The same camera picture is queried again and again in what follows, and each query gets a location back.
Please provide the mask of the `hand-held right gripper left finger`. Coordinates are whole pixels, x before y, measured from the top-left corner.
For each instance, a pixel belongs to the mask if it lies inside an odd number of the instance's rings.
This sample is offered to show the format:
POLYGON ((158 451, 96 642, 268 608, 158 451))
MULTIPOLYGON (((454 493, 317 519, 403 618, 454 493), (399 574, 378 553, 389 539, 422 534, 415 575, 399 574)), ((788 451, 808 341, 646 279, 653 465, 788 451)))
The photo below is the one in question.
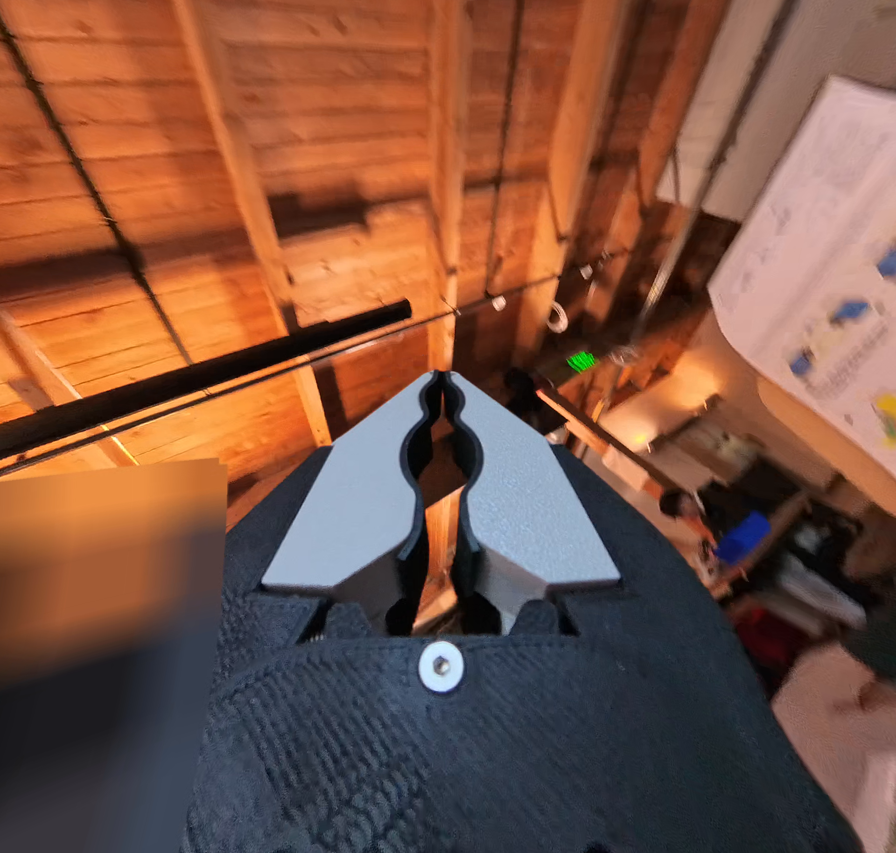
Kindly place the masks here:
POLYGON ((441 408, 442 373, 431 371, 332 444, 264 589, 358 604, 376 630, 410 634, 429 566, 419 480, 441 408))

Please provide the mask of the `blue plastic bin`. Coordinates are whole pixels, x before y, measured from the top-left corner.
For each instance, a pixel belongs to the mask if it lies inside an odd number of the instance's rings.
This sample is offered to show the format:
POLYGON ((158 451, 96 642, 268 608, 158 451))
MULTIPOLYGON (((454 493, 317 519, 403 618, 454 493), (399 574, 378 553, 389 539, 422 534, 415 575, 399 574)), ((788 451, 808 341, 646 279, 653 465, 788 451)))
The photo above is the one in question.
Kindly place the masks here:
POLYGON ((723 564, 736 566, 743 562, 769 533, 770 522, 766 516, 758 511, 751 511, 741 523, 720 538, 714 554, 723 564))

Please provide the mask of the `printed instruction sheet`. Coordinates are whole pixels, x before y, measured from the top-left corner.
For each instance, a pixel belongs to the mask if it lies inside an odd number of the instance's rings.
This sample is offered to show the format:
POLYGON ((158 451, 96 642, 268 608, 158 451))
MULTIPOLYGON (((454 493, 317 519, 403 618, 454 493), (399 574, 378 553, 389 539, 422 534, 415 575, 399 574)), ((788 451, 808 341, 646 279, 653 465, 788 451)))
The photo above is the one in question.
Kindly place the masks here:
POLYGON ((894 475, 895 94, 827 79, 709 285, 767 382, 894 475))

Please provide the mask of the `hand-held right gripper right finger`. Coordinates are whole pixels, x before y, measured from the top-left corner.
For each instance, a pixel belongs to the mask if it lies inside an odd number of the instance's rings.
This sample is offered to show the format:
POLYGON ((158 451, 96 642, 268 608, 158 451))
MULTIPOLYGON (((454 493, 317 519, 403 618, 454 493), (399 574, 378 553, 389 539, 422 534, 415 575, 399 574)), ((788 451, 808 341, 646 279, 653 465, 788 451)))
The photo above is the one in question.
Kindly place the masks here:
POLYGON ((454 371, 446 374, 446 417, 466 480, 451 568, 464 634, 507 635, 531 601, 620 585, 542 433, 454 371))

